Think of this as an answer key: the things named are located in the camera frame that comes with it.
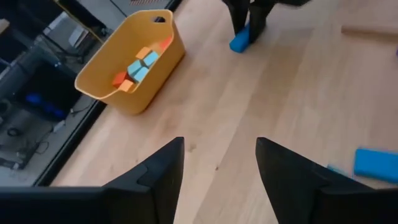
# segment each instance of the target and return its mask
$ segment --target wire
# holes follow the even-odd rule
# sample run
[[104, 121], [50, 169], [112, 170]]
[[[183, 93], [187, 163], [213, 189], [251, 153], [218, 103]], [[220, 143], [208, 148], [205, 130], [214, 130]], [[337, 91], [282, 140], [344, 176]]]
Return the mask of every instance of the wire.
[[49, 48], [49, 50], [51, 51], [51, 53], [53, 53], [54, 54], [54, 56], [58, 59], [58, 60], [60, 60], [60, 58], [58, 58], [58, 55], [57, 54], [59, 54], [60, 52], [58, 52], [57, 50], [54, 50], [54, 46], [51, 46], [47, 41], [47, 39], [46, 38], [43, 38], [41, 41], [43, 41], [44, 42], [44, 44]]
[[23, 132], [20, 129], [17, 128], [9, 128], [7, 129], [7, 135], [10, 137], [17, 137], [21, 136]]
[[91, 103], [89, 103], [86, 107], [84, 107], [84, 108], [81, 109], [81, 110], [75, 110], [75, 109], [72, 108], [72, 109], [70, 110], [70, 114], [72, 115], [72, 117], [75, 117], [78, 113], [87, 110], [90, 106], [91, 106]]
[[39, 143], [38, 143], [39, 145], [37, 146], [37, 148], [39, 148], [40, 145], [43, 144], [43, 143], [46, 143], [46, 144], [47, 144], [46, 147], [45, 147], [45, 149], [43, 149], [43, 151], [41, 151], [41, 152], [35, 151], [36, 154], [42, 155], [42, 154], [44, 154], [45, 152], [47, 152], [47, 150], [49, 149], [50, 143], [49, 143], [48, 141], [39, 142]]
[[52, 130], [53, 130], [53, 126], [51, 126], [51, 129], [50, 129], [49, 131], [47, 131], [46, 133], [43, 134], [43, 136], [40, 138], [40, 140], [38, 140], [38, 141], [35, 142], [35, 145], [37, 145], [37, 146], [35, 146], [35, 147], [37, 147], [37, 149], [41, 146], [41, 144], [43, 144], [43, 143], [47, 144], [46, 147], [45, 147], [45, 149], [43, 149], [41, 152], [35, 151], [36, 154], [42, 155], [42, 154], [44, 154], [45, 152], [47, 152], [47, 150], [48, 150], [49, 147], [50, 147], [50, 143], [49, 143], [48, 141], [43, 141], [43, 140], [44, 140], [45, 138], [47, 138], [47, 137], [52, 133]]

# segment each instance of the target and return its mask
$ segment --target blue foam piece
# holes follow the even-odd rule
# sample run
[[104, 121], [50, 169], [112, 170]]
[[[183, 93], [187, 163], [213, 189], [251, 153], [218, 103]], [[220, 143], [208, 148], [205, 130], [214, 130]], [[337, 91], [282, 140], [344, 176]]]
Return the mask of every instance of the blue foam piece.
[[38, 93], [29, 93], [25, 99], [33, 105], [37, 105], [42, 102], [42, 97]]
[[229, 43], [231, 50], [236, 53], [243, 53], [249, 46], [249, 24], [247, 24], [241, 32], [236, 34], [235, 38]]
[[129, 76], [132, 78], [141, 67], [142, 67], [142, 65], [139, 60], [136, 60], [135, 62], [133, 62], [131, 65], [129, 65], [127, 67], [127, 72], [129, 74]]
[[148, 68], [146, 68], [146, 67], [142, 67], [137, 73], [136, 73], [136, 75], [134, 76], [134, 80], [136, 81], [136, 82], [142, 82], [142, 80], [145, 78], [145, 76], [147, 75], [147, 73], [148, 73], [148, 71], [149, 71], [149, 69]]
[[398, 154], [359, 148], [355, 152], [354, 174], [398, 184]]
[[147, 55], [144, 58], [144, 63], [146, 66], [151, 66], [158, 58], [159, 56], [157, 55], [156, 52], [152, 51], [149, 55]]

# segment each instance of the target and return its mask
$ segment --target basket handle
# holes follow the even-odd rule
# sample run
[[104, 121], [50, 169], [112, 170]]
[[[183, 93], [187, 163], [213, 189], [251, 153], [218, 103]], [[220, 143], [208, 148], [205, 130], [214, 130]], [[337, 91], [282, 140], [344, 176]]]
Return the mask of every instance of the basket handle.
[[[173, 22], [173, 12], [168, 9], [156, 9], [156, 10], [141, 10], [134, 13], [132, 16], [139, 16], [144, 18], [144, 20], [151, 21], [156, 24], [167, 24], [171, 25]], [[163, 17], [164, 22], [155, 22], [154, 19], [158, 17]]]

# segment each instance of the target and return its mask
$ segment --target wooden board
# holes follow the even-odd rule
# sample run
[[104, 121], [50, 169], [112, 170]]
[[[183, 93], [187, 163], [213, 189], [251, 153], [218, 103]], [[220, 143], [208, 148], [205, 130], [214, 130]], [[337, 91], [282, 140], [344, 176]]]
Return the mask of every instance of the wooden board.
[[398, 151], [398, 43], [340, 33], [353, 18], [398, 26], [397, 3], [277, 5], [264, 35], [236, 54], [226, 6], [184, 0], [176, 17], [187, 54], [174, 74], [143, 114], [106, 108], [53, 185], [103, 185], [184, 136], [175, 223], [277, 223], [257, 170], [258, 136], [349, 174], [358, 146]]
[[362, 38], [374, 38], [378, 41], [390, 40], [398, 42], [398, 29], [381, 26], [358, 26], [356, 24], [343, 24], [341, 33], [346, 35], [355, 35]]

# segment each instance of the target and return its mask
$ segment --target blue object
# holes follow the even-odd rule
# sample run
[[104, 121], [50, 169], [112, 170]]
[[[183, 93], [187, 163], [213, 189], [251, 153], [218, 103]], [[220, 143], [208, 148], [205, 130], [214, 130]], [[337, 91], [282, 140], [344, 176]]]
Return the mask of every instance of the blue object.
[[44, 105], [44, 110], [45, 110], [45, 112], [50, 113], [50, 112], [54, 112], [54, 111], [56, 110], [56, 108], [54, 107], [53, 104], [51, 104], [51, 103], [46, 103], [46, 104]]
[[141, 67], [142, 67], [142, 65], [139, 60], [136, 60], [135, 62], [133, 62], [130, 66], [127, 67], [127, 72], [129, 74], [129, 76], [132, 78]]
[[33, 105], [37, 105], [42, 102], [42, 97], [37, 93], [29, 93], [25, 99], [26, 101], [32, 103]]
[[55, 110], [54, 114], [56, 115], [56, 117], [58, 118], [64, 118], [66, 117], [66, 114], [62, 111], [62, 110]]
[[355, 152], [354, 174], [398, 184], [398, 154], [359, 148]]
[[229, 43], [231, 50], [236, 53], [243, 53], [249, 46], [249, 24], [247, 24], [241, 32], [236, 34], [235, 38]]
[[157, 55], [156, 52], [152, 51], [149, 55], [147, 55], [144, 58], [144, 63], [146, 66], [151, 66], [158, 58], [159, 56]]
[[145, 76], [147, 75], [149, 69], [146, 67], [143, 67], [142, 69], [140, 69], [137, 74], [133, 77], [133, 79], [140, 83], [142, 82], [142, 80], [145, 78]]

